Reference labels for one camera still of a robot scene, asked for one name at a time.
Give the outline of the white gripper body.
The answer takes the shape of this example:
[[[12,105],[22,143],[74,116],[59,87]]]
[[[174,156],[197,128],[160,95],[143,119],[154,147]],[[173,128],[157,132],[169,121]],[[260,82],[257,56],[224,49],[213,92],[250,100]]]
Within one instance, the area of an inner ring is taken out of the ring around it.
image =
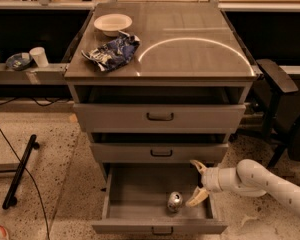
[[[209,167],[204,170],[201,182],[203,187],[209,192],[219,192],[219,169],[217,167]]]

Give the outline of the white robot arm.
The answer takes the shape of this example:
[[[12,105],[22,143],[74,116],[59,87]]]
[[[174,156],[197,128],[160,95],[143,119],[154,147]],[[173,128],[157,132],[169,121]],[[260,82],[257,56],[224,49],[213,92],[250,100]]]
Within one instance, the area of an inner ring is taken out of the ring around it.
[[[241,160],[231,168],[207,168],[198,160],[191,160],[201,175],[202,187],[197,186],[187,207],[197,206],[210,193],[230,191],[240,196],[261,197],[271,195],[282,206],[300,217],[300,187],[276,176],[264,166],[251,159]]]

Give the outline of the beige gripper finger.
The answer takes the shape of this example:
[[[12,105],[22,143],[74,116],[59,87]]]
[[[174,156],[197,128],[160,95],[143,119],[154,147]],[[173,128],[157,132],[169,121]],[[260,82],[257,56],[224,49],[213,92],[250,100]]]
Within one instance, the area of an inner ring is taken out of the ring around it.
[[[187,207],[194,207],[206,200],[209,192],[204,188],[196,187],[190,199],[186,202]]]
[[[207,170],[207,167],[198,160],[191,160],[190,163],[197,169],[197,171],[203,175]]]

